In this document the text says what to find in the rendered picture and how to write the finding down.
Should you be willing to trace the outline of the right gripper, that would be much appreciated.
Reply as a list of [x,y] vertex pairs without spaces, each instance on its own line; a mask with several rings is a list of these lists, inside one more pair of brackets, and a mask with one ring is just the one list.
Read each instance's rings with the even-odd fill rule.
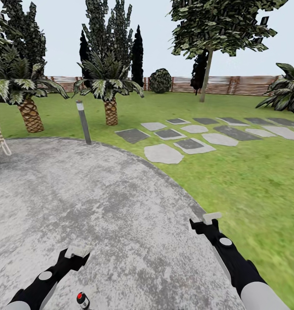
[[190,222],[191,228],[194,229],[196,231],[197,234],[199,235],[205,235],[206,238],[208,237],[208,234],[213,231],[213,230],[220,230],[219,228],[219,223],[217,222],[217,220],[212,220],[212,225],[206,225],[204,222]]

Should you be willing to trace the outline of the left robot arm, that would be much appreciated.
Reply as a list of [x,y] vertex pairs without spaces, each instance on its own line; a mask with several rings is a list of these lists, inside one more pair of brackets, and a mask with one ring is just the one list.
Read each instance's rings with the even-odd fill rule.
[[58,282],[70,270],[85,266],[90,253],[84,248],[70,245],[60,252],[58,262],[41,272],[26,289],[20,289],[2,310],[43,310],[52,297]]

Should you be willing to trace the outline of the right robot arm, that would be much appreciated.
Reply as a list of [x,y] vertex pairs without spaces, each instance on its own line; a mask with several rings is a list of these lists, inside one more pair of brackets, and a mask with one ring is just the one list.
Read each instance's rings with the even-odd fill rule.
[[213,245],[214,255],[227,279],[236,288],[246,310],[290,310],[277,294],[262,280],[251,261],[245,260],[233,242],[219,232],[220,212],[205,213],[203,222],[190,222],[199,235],[205,235]]

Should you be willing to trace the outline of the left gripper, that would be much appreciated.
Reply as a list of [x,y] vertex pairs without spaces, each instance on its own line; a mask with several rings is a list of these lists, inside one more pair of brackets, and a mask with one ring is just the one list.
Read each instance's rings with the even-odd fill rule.
[[65,266],[66,268],[66,273],[68,273],[70,270],[76,270],[78,271],[81,266],[85,266],[90,253],[88,253],[86,256],[78,256],[74,255],[71,258],[65,257],[66,250],[63,250],[60,252],[59,259],[57,263],[61,263]]

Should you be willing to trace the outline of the pesticide atomizer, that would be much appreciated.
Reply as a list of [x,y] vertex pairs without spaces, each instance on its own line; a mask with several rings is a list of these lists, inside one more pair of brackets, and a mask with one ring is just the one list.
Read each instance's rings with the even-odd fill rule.
[[77,302],[80,304],[83,310],[86,310],[89,308],[90,300],[85,294],[79,293],[77,296]]

